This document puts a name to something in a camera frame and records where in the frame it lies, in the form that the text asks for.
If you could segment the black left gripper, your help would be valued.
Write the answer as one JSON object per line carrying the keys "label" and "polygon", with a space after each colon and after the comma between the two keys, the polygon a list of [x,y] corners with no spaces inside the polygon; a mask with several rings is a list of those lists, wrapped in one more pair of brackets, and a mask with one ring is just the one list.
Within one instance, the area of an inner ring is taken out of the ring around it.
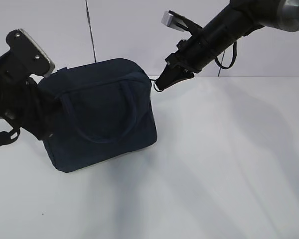
{"label": "black left gripper", "polygon": [[52,136],[52,116],[60,102],[42,91],[11,51],[0,57],[0,119],[12,129],[0,132],[0,142],[15,142],[23,128],[38,140]]}

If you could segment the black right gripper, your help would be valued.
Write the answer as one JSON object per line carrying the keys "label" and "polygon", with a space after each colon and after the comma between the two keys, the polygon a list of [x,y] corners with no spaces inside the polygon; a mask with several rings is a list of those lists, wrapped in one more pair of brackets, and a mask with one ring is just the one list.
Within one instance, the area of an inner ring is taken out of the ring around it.
{"label": "black right gripper", "polygon": [[177,51],[166,59],[166,66],[156,79],[156,87],[163,91],[181,81],[192,79],[222,52],[221,32],[197,32],[177,44]]}

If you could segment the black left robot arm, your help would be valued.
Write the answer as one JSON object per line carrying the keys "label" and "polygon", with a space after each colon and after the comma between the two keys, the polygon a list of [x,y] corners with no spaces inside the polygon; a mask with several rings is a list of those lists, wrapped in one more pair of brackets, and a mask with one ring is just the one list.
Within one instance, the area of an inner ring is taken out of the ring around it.
{"label": "black left robot arm", "polygon": [[38,140],[53,135],[52,117],[61,104],[31,74],[11,51],[0,57],[0,119],[12,127],[0,132],[0,146],[14,143],[22,128]]}

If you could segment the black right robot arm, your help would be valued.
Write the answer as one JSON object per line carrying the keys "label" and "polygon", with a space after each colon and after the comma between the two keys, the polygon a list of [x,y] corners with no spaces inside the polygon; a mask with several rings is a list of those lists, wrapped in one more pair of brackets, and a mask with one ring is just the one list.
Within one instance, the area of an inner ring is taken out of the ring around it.
{"label": "black right robot arm", "polygon": [[299,31],[299,0],[232,0],[204,27],[172,10],[162,23],[178,31],[187,31],[189,39],[177,44],[177,51],[166,58],[166,67],[155,85],[163,91],[181,81],[192,79],[210,62],[224,69],[218,56],[233,46],[231,64],[237,57],[237,40],[263,27],[287,32]]}

